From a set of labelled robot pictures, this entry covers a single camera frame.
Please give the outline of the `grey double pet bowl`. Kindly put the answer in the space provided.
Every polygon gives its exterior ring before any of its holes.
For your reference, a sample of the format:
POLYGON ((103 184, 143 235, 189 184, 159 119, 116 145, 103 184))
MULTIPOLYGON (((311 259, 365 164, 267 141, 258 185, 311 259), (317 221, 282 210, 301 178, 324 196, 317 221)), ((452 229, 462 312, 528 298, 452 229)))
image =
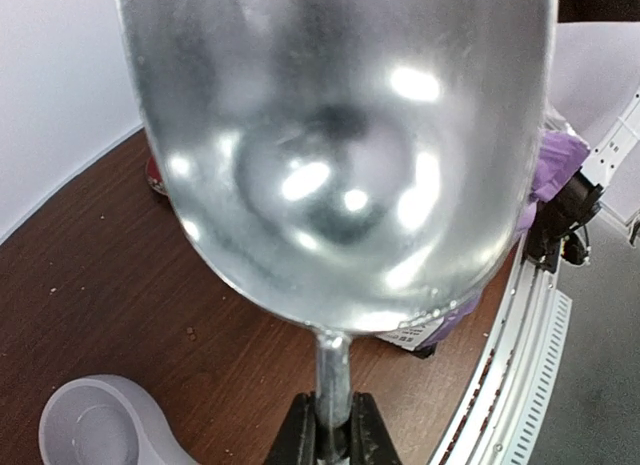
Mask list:
POLYGON ((47 401, 38 442, 45 464, 194 464, 155 399, 119 375, 72 380, 47 401))

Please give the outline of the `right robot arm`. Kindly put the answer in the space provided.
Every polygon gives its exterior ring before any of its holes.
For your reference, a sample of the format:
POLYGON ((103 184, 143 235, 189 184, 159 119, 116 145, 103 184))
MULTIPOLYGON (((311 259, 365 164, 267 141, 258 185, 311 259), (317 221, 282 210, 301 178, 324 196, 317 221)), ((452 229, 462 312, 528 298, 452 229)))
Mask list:
POLYGON ((555 272, 588 262, 588 223, 639 147, 639 0, 559 0, 544 132, 519 230, 555 272))

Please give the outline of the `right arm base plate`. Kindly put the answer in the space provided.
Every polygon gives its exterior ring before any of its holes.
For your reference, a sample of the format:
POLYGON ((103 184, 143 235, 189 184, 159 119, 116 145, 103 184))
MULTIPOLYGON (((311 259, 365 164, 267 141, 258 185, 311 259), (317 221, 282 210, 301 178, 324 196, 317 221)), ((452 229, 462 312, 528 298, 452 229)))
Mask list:
POLYGON ((556 273, 560 260, 580 267, 590 259, 585 218, 564 215, 551 203, 540 204, 525 241, 525 257, 536 267, 556 273))

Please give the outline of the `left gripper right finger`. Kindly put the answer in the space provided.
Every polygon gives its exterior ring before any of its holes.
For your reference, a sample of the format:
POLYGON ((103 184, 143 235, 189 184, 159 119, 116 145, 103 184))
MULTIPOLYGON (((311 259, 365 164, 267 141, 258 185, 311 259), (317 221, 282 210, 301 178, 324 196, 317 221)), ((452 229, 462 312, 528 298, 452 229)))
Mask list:
POLYGON ((353 395, 347 431, 351 465, 401 465, 372 394, 353 395))

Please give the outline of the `metal food scoop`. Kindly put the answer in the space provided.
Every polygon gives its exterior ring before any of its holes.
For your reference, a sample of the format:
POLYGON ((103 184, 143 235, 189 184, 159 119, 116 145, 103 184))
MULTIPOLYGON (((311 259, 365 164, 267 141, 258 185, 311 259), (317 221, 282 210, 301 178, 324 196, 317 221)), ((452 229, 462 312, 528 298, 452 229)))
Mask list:
POLYGON ((319 460, 350 463, 349 349, 503 263, 540 146, 558 0, 115 0, 192 246, 316 338, 319 460))

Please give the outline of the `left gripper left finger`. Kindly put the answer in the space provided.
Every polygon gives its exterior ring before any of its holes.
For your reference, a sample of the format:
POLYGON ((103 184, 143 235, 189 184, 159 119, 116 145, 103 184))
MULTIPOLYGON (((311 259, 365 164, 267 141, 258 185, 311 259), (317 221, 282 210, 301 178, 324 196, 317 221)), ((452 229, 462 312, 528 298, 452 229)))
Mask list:
POLYGON ((297 394, 267 454, 267 465, 316 465, 313 393, 297 394))

